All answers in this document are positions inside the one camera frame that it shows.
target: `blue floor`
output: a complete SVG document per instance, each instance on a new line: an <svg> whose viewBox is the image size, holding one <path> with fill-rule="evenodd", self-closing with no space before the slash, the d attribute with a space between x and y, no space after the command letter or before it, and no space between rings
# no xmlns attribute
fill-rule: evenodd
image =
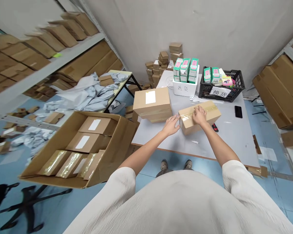
<svg viewBox="0 0 293 234"><path fill-rule="evenodd" d="M133 98L125 89L122 90L118 96L118 100L126 102L126 106L133 104ZM42 106L43 103L31 99L22 105L22 107L30 108L34 105ZM290 168L279 144L274 126L272 126L265 114L252 115L252 113L262 111L260 107L253 107L249 101L245 101L245 105L248 111L247 114L250 119L252 133L256 135L259 145L273 148L277 155L277 162L265 160L265 162L260 161L261 165L268 167L269 171L291 174ZM124 115L125 110L123 109L120 114ZM4 122L0 122L0 133L2 132L4 124ZM30 152L30 150L24 146L20 146L19 150L21 156L16 162L0 165L0 184L13 184L16 182L21 183L18 187L12 189L8 193L7 197L1 204L0 209L7 208L21 202L21 189L35 185L19 181L17 178L17 176L24 170ZM7 155L0 155L0 162L6 156ZM139 191L146 184L155 179L156 174L160 170L160 163L162 159L166 159L168 161L169 168L173 170L182 169L185 162L188 159L191 159L193 162L193 169L195 171L205 174L216 181L219 185L223 186L221 168L216 161L157 150L151 156L141 173L137 176L136 191ZM271 198L293 223L293 182L272 177L264 179L255 177L255 179L267 191ZM103 188L103 186L104 183L83 190L74 189L70 194L58 196L35 204L35 224L39 225L42 222L44 223L43 229L37 233L61 234L83 209L83 207L87 205L87 203ZM63 190L65 189L48 187L42 195L46 196ZM11 218L13 214L14 211L0 214L0 227L9 218ZM26 220L24 215L18 219L18 224L15 227L1 231L0 233L26 233Z"/></svg>

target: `sneaker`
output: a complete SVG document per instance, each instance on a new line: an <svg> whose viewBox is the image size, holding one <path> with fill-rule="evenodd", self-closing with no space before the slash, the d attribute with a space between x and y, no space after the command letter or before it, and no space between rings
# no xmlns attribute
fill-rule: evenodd
<svg viewBox="0 0 293 234"><path fill-rule="evenodd" d="M188 160L185 164L185 168L188 167L190 169L192 169L192 161L191 160Z"/></svg>
<svg viewBox="0 0 293 234"><path fill-rule="evenodd" d="M160 170L165 170L168 169L168 164L167 161L165 159L163 159L163 161L160 163Z"/></svg>

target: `smartphone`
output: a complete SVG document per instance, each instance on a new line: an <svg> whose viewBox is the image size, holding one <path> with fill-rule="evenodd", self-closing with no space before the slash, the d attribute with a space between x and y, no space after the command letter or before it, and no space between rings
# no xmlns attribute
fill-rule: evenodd
<svg viewBox="0 0 293 234"><path fill-rule="evenodd" d="M242 116L242 108L239 106L234 106L234 110L235 110L235 117L237 118L243 118Z"/></svg>

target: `person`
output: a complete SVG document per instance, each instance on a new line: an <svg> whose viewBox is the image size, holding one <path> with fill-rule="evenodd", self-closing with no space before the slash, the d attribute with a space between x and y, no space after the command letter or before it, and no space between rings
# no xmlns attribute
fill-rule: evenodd
<svg viewBox="0 0 293 234"><path fill-rule="evenodd" d="M222 168L224 188L191 170L191 161L180 171L169 170L164 161L157 178L135 194L138 173L179 130L175 115L119 166L64 233L293 233L291 222L211 128L204 109L195 108L192 118Z"/></svg>

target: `white shirt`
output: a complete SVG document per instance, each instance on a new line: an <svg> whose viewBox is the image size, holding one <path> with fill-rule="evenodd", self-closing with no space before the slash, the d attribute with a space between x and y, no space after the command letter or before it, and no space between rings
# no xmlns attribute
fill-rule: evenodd
<svg viewBox="0 0 293 234"><path fill-rule="evenodd" d="M182 170L159 176L135 194L134 171L120 168L64 233L293 233L242 163L231 160L222 173L225 189Z"/></svg>

